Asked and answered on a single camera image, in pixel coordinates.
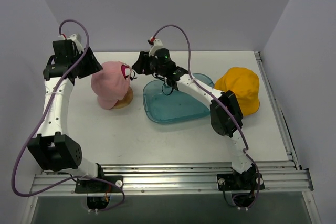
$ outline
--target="screw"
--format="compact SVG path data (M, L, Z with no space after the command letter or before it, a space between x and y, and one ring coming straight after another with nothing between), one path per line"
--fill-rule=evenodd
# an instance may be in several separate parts
M115 182L115 184L116 184L116 186L118 186L118 187L122 187L122 181L121 181L121 180L117 180L117 181Z
M225 184L225 179L220 178L220 179L218 180L218 184L219 184L220 186L224 185L224 184Z
M264 180L260 178L260 184L262 185L264 183Z

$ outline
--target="white table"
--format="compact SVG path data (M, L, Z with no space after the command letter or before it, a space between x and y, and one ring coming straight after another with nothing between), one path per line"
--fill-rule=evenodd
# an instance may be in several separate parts
M123 61L133 65L139 52L95 53L100 63ZM171 52L172 60L186 68L187 52ZM276 119L252 51L192 52L192 73L216 82L229 68L246 67L260 80L260 109L243 119L249 154L255 161L287 161ZM85 158L99 164L165 164L230 162L224 141L210 118L171 125L150 121L143 108L142 90L152 76L131 83L132 103L124 109L103 110L91 89L91 78L76 80L68 115L69 136L82 147Z

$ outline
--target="yellow fabric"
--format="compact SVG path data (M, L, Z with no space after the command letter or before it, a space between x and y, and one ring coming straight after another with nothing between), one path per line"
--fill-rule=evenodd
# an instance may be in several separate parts
M259 78L252 70L230 68L216 82L215 89L234 92L244 116L253 114L259 109Z

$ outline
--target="metal frame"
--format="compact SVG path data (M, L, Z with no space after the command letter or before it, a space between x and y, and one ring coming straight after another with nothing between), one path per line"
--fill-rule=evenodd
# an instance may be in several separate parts
M266 86L268 96L276 117L281 137L283 139L288 159L285 162L258 162L264 177L267 192L301 191L306 202L312 223L320 223L316 205L312 198L313 190L308 170L301 170L291 141L285 119L280 106L274 97L271 86L266 77L260 52L256 52L256 60L261 76ZM109 176L124 176L123 190L126 195L171 195L171 194L222 194L217 188L218 173L231 173L230 163L200 163L200 164L157 164L157 165L102 165ZM38 191L48 185L67 177L44 173L36 175L31 192ZM75 194L75 182L69 180L54 187L39 197L45 196L83 196ZM28 203L25 216L31 220L35 210L35 203Z

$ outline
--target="teal tray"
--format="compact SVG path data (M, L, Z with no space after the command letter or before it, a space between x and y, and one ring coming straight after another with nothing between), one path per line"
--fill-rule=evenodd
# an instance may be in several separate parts
M212 80L201 73L194 74L195 78L213 87ZM150 120L160 124L177 123L197 118L202 118L210 114L209 109L190 95L171 91L171 87L164 86L162 93L160 80L149 82L143 89L143 106Z

